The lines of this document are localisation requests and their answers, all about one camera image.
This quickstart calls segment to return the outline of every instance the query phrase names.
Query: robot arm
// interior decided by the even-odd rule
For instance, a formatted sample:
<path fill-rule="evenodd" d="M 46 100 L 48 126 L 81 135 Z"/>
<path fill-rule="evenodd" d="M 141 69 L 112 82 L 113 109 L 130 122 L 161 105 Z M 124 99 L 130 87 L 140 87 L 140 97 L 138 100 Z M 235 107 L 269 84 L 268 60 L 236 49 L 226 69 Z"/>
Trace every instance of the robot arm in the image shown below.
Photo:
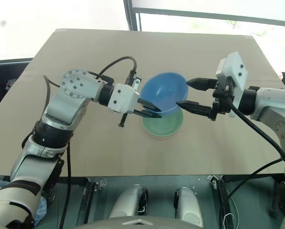
<path fill-rule="evenodd" d="M 233 105 L 244 115 L 250 115 L 251 119 L 264 123 L 277 134 L 285 155 L 285 89 L 254 86 L 244 89 L 247 71 L 237 52 L 221 60 L 216 76 L 217 79 L 195 78 L 187 81 L 189 86 L 197 90 L 214 89 L 212 96 L 215 100 L 212 107 L 192 101 L 180 101 L 178 105 L 191 113 L 215 121 L 217 114 L 230 113 L 234 117 L 227 102 L 227 98 L 231 98 Z M 285 182 L 280 190 L 280 195 L 284 195 L 285 200 Z M 280 208 L 285 215 L 285 203 Z M 285 219 L 281 228 L 285 229 Z"/>
<path fill-rule="evenodd" d="M 11 182 L 0 188 L 0 229 L 33 228 L 33 218 L 44 188 L 55 185 L 64 161 L 61 156 L 90 101 L 112 112 L 160 117 L 153 104 L 139 99 L 135 88 L 96 79 L 87 71 L 72 69 L 64 74 L 57 95 L 35 125 L 11 171 Z M 148 110 L 137 111 L 141 103 Z"/>

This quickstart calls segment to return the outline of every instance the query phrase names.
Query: table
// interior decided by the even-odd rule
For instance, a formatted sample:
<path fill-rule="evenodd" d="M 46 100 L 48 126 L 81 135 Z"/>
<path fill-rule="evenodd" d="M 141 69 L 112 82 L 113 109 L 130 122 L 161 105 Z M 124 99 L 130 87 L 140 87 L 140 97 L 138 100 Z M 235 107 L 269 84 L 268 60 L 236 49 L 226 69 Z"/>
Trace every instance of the table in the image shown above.
<path fill-rule="evenodd" d="M 57 29 L 0 104 L 0 175 L 10 173 L 23 138 L 41 116 L 46 92 L 43 75 L 58 83 L 69 69 L 99 72 L 111 61 L 131 55 L 143 80 L 140 90 L 162 72 L 180 73 L 187 80 L 215 78 L 219 61 L 234 51 L 249 71 L 247 86 L 284 87 L 250 36 Z M 131 67 L 130 61 L 123 61 L 107 75 L 124 83 Z M 53 96 L 57 89 L 52 87 L 51 92 Z M 188 100 L 211 105 L 212 92 L 190 88 Z M 156 139 L 143 129 L 141 117 L 129 115 L 120 128 L 121 115 L 90 103 L 72 138 L 73 176 L 248 174 L 279 157 L 239 118 L 218 115 L 213 122 L 183 113 L 184 124 L 175 136 Z M 272 130 L 257 125 L 278 141 Z M 280 163 L 264 172 L 283 169 Z"/>

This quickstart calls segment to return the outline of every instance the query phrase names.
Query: blue bowl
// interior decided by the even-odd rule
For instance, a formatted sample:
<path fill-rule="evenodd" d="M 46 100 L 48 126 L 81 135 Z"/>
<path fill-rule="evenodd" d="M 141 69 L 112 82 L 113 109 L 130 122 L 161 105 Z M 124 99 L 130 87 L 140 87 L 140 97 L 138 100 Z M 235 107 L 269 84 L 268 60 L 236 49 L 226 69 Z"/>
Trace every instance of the blue bowl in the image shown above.
<path fill-rule="evenodd" d="M 142 88 L 140 98 L 156 105 L 159 115 L 170 115 L 180 107 L 177 101 L 186 100 L 188 85 L 186 79 L 177 73 L 162 73 L 151 78 Z"/>

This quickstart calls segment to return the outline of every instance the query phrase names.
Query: black wire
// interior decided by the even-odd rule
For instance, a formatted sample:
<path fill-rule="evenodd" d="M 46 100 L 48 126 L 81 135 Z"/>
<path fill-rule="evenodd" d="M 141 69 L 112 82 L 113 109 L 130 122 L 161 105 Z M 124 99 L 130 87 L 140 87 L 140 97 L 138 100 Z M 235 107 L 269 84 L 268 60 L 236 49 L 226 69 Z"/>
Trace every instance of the black wire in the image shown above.
<path fill-rule="evenodd" d="M 247 182 L 249 179 L 253 178 L 257 173 L 261 172 L 262 170 L 268 168 L 269 166 L 272 166 L 278 162 L 281 162 L 285 159 L 285 153 L 283 152 L 282 148 L 270 137 L 268 136 L 265 132 L 263 132 L 259 127 L 257 127 L 254 123 L 252 123 L 248 118 L 245 117 L 232 103 L 232 99 L 230 97 L 227 98 L 227 103 L 231 107 L 231 109 L 246 123 L 248 124 L 254 131 L 256 131 L 259 135 L 261 135 L 267 142 L 269 142 L 280 154 L 281 158 L 272 161 L 261 168 L 257 169 L 253 173 L 251 173 L 246 179 L 244 179 L 225 199 L 223 204 L 220 207 L 219 210 L 219 225 L 220 229 L 222 229 L 222 211 L 223 211 L 223 206 L 229 201 L 229 199 L 233 196 L 233 194 L 243 185 L 245 182 Z"/>
<path fill-rule="evenodd" d="M 270 143 L 280 154 L 281 158 L 285 158 L 285 153 L 283 152 L 282 148 L 265 132 L 263 132 L 259 127 L 257 127 L 254 123 L 252 123 L 245 115 L 241 113 L 233 104 L 232 99 L 230 97 L 227 98 L 227 102 L 233 112 L 235 112 L 240 119 L 242 119 L 246 124 L 248 124 L 254 131 L 256 131 L 258 134 L 260 134 L 268 143 Z"/>
<path fill-rule="evenodd" d="M 132 60 L 133 63 L 134 63 L 133 71 L 136 71 L 136 69 L 137 69 L 137 62 L 136 62 L 136 60 L 134 59 L 134 57 L 131 57 L 131 56 L 123 56 L 123 57 L 121 57 L 121 58 L 119 58 L 119 59 L 117 59 L 117 60 L 111 62 L 108 66 L 106 66 L 106 67 L 99 73 L 99 75 L 103 75 L 103 73 L 104 73 L 107 69 L 109 69 L 111 66 L 115 65 L 116 63 L 118 63 L 118 62 L 120 62 L 120 61 L 122 61 L 122 60 Z"/>
<path fill-rule="evenodd" d="M 70 200 L 70 194 L 71 194 L 71 161 L 70 161 L 70 142 L 68 142 L 67 146 L 67 170 L 68 170 L 68 175 L 67 175 L 67 194 L 66 194 L 66 200 L 65 200 L 65 205 L 63 208 L 63 214 L 60 222 L 60 227 L 59 229 L 63 229 L 64 222 L 65 222 L 65 217 L 66 217 L 66 212 Z"/>
<path fill-rule="evenodd" d="M 279 158 L 275 161 L 272 161 L 268 164 L 266 164 L 265 166 L 262 166 L 261 168 L 257 169 L 256 171 L 254 171 L 252 174 L 250 174 L 246 179 L 244 179 L 236 188 L 234 188 L 234 190 L 228 195 L 228 197 L 225 199 L 225 201 L 223 202 L 223 204 L 220 207 L 220 211 L 219 211 L 219 224 L 220 224 L 220 229 L 222 229 L 222 211 L 223 211 L 223 206 L 227 203 L 227 201 L 233 196 L 233 194 L 249 179 L 253 178 L 257 173 L 261 172 L 262 170 L 268 168 L 269 166 L 272 166 L 278 162 L 281 162 L 282 158 Z"/>
<path fill-rule="evenodd" d="M 51 83 L 53 86 L 56 86 L 56 87 L 60 87 L 58 84 L 56 84 L 55 82 L 53 82 L 53 81 L 51 81 L 51 80 L 49 80 L 48 79 L 48 81 L 49 81 L 49 83 Z"/>
<path fill-rule="evenodd" d="M 43 111 L 42 114 L 44 113 L 44 111 L 46 110 L 47 105 L 49 104 L 49 100 L 50 100 L 50 93 L 51 93 L 51 88 L 49 85 L 49 79 L 44 75 L 43 78 L 46 81 L 46 86 L 47 86 L 47 94 L 46 94 L 46 100 L 45 100 L 45 105 L 43 106 Z"/>
<path fill-rule="evenodd" d="M 100 74 L 97 74 L 97 73 L 94 73 L 94 72 L 91 72 L 91 71 L 88 71 L 88 73 L 91 74 L 91 75 L 95 75 L 96 79 L 99 79 L 101 77 Z"/>
<path fill-rule="evenodd" d="M 43 106 L 43 111 L 42 111 L 42 114 L 43 112 L 45 111 L 48 103 L 49 103 L 49 100 L 50 100 L 50 94 L 51 94 L 51 88 L 50 88 L 50 83 L 56 87 L 60 87 L 59 85 L 57 85 L 56 83 L 52 82 L 51 80 L 49 80 L 47 78 L 47 76 L 43 76 L 43 78 L 45 79 L 45 82 L 46 82 L 46 87 L 47 87 L 47 93 L 46 93 L 46 100 L 45 100 L 45 105 Z M 29 137 L 33 134 L 33 131 L 31 131 L 25 138 L 24 140 L 22 141 L 21 143 L 21 148 L 23 149 L 24 148 L 24 145 L 26 144 L 26 142 L 28 141 Z"/>

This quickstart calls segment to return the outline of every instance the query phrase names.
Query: window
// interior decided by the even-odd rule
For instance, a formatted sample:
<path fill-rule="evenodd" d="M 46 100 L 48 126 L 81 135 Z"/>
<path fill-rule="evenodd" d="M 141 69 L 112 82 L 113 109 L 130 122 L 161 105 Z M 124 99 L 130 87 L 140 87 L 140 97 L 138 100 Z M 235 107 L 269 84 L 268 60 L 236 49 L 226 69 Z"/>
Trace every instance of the window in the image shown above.
<path fill-rule="evenodd" d="M 0 0 L 0 60 L 34 57 L 58 28 L 128 30 L 122 0 Z"/>
<path fill-rule="evenodd" d="M 285 26 L 140 14 L 142 31 L 251 35 L 278 76 L 285 72 Z"/>

